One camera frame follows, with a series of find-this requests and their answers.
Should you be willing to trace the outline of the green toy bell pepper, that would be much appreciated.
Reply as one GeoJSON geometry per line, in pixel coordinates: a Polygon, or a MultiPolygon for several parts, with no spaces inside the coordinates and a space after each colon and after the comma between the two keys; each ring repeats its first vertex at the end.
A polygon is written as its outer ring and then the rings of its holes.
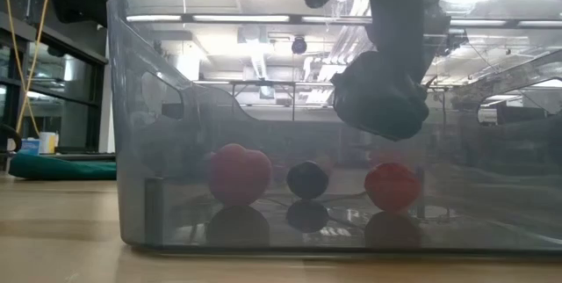
{"type": "Polygon", "coordinates": [[[427,87],[376,51],[360,54],[332,76],[333,108],[347,125],[397,142],[409,139],[429,116],[427,87]]]}

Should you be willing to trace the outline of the red toy cherry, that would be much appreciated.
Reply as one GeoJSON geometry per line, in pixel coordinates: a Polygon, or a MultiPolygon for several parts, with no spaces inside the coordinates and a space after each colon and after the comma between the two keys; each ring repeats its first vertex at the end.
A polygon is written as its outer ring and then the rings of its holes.
{"type": "Polygon", "coordinates": [[[382,163],[367,173],[364,189],[376,207],[398,213],[417,200],[422,185],[408,167],[400,163],[382,163]]]}

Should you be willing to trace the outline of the dark plum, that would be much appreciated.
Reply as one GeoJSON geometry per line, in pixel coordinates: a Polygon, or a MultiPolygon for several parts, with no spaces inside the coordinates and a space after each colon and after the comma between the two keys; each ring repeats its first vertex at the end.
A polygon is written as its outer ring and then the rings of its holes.
{"type": "Polygon", "coordinates": [[[290,191],[303,200],[320,197],[328,188],[328,174],[315,162],[292,166],[286,175],[290,191]]]}

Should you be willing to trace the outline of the grey translucent plastic tupperware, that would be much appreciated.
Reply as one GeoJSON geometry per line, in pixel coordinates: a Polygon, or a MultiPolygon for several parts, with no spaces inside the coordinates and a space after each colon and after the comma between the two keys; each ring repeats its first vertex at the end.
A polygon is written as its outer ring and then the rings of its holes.
{"type": "Polygon", "coordinates": [[[390,141],[333,108],[332,76],[378,52],[370,0],[109,0],[123,240],[183,253],[562,255],[562,0],[439,5],[450,28],[420,81],[429,116],[390,141]],[[211,158],[230,143],[272,164],[248,206],[209,190],[211,158]],[[313,200],[286,184],[306,161],[329,178],[313,200]],[[382,163],[421,182],[404,211],[365,192],[382,163]]]}

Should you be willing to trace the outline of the white cup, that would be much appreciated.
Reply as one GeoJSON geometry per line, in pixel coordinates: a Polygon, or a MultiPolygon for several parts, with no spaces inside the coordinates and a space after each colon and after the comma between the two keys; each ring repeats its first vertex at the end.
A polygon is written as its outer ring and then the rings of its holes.
{"type": "Polygon", "coordinates": [[[59,135],[56,132],[40,132],[40,153],[54,154],[58,146],[59,135]]]}

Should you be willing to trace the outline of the blue box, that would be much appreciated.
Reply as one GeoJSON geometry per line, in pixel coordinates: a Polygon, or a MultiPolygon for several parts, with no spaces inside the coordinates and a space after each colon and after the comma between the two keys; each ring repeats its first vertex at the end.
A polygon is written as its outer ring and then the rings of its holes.
{"type": "Polygon", "coordinates": [[[33,139],[33,138],[23,139],[21,143],[21,148],[18,151],[18,153],[38,156],[40,154],[40,140],[33,139]]]}

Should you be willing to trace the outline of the dark green cloth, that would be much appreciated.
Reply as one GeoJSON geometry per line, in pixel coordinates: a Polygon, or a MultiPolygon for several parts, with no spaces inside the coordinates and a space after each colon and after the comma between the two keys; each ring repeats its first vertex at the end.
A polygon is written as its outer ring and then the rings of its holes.
{"type": "Polygon", "coordinates": [[[116,180],[114,162],[68,161],[46,156],[17,154],[11,159],[8,173],[13,177],[55,180],[116,180]]]}

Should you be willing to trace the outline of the black metal rig frame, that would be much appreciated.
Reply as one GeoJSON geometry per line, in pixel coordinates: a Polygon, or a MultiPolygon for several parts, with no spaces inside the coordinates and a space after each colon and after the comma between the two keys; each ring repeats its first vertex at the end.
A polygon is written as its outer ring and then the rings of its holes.
{"type": "Polygon", "coordinates": [[[96,153],[96,154],[43,154],[44,157],[60,159],[75,162],[114,162],[116,156],[114,153],[96,153]]]}

